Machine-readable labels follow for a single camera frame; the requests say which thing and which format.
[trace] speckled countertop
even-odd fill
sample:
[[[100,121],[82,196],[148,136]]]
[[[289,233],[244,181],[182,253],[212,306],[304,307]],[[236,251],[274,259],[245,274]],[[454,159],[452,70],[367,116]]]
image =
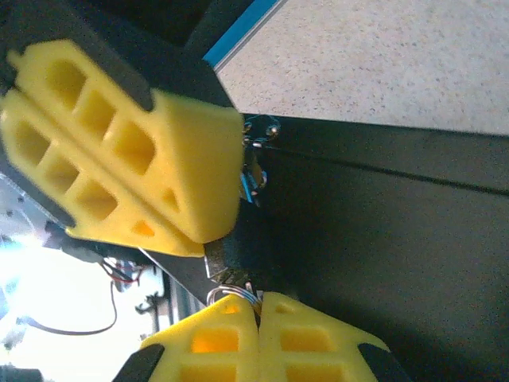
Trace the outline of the speckled countertop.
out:
[[[220,78],[245,112],[509,134],[509,1],[288,0]]]

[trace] yellow foam block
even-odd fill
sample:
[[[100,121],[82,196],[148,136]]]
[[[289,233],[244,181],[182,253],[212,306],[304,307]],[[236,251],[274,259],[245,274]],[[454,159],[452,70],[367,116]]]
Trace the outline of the yellow foam block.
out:
[[[230,232],[243,164],[235,109],[154,89],[154,108],[144,111],[71,41],[31,45],[8,59],[16,87],[53,121],[54,134],[70,137],[129,193],[192,242]]]
[[[17,90],[2,101],[2,140],[13,165],[75,218],[73,236],[203,255],[202,244],[129,193]]]
[[[227,296],[147,338],[165,347],[150,382],[255,382],[258,331],[250,304]]]
[[[282,294],[265,293],[259,330],[262,382],[376,382],[357,349],[377,337]]]

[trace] wire bundle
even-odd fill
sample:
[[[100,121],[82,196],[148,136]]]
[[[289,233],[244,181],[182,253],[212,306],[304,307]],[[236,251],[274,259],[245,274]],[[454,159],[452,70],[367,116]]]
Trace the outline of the wire bundle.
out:
[[[236,285],[231,284],[223,284],[219,285],[217,288],[212,289],[208,292],[207,295],[207,305],[210,306],[216,302],[216,295],[219,292],[223,292],[223,294],[234,294],[235,296],[239,296],[240,298],[245,298],[249,303],[253,306],[254,311],[260,315],[262,313],[262,300],[260,300],[257,296],[252,294],[250,291]]]

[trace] black cable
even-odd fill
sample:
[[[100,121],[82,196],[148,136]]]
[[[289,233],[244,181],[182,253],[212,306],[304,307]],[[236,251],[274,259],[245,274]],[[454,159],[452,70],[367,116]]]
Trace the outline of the black cable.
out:
[[[114,284],[115,284],[114,282],[110,283],[110,293],[111,293],[111,305],[113,306],[113,312],[115,313],[115,318],[113,319],[113,322],[105,328],[91,330],[91,331],[87,331],[87,332],[75,332],[75,331],[71,331],[71,330],[60,330],[60,329],[54,329],[54,328],[49,328],[48,326],[44,326],[44,325],[40,324],[39,322],[35,321],[31,317],[19,317],[17,319],[17,323],[24,323],[26,325],[32,326],[33,328],[36,328],[39,330],[44,330],[45,332],[48,332],[48,333],[61,334],[64,336],[92,336],[94,334],[106,332],[107,330],[111,329],[113,327],[113,325],[117,322],[117,316],[118,316],[117,306],[115,305],[115,297],[113,295]]]

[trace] blue stripe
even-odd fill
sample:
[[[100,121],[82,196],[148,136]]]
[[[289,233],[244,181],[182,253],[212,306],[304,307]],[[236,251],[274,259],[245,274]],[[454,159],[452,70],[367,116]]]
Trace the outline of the blue stripe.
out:
[[[254,0],[229,30],[205,54],[204,60],[216,66],[278,0]]]
[[[244,187],[244,191],[246,193],[246,199],[247,199],[247,201],[252,203],[253,202],[253,198],[251,197],[251,191],[249,190],[249,185],[247,185],[246,175],[241,173],[240,174],[240,178],[242,179],[242,186]]]

